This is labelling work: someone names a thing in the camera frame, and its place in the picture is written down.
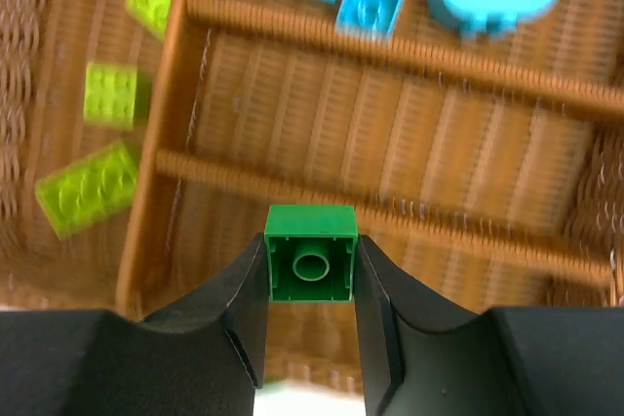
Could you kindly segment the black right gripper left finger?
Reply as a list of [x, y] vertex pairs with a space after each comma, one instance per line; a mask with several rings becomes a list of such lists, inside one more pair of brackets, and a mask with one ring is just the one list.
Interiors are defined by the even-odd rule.
[[263, 238], [170, 305], [1, 316], [5, 415], [250, 415], [264, 375]]

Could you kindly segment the small cyan lego brick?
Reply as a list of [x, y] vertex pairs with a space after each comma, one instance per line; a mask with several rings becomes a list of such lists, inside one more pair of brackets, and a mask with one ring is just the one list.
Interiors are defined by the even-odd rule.
[[335, 26], [374, 39], [393, 35], [404, 0], [341, 0]]

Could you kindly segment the small green lego cube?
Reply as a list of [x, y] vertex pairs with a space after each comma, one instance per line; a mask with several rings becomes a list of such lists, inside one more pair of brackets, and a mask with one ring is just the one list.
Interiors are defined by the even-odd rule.
[[269, 300], [351, 301], [358, 241], [350, 206], [272, 206], [264, 228]]

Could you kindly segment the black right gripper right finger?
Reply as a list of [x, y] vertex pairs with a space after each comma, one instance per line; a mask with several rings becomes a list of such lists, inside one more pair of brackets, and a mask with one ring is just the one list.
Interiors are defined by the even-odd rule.
[[623, 311], [472, 313], [358, 243], [354, 299], [369, 415], [619, 415]]

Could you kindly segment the lime green lego brick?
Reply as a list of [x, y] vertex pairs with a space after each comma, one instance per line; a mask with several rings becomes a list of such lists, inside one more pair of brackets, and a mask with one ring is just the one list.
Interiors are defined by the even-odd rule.
[[140, 149], [118, 140], [79, 159], [35, 184], [35, 197], [58, 238], [130, 206]]

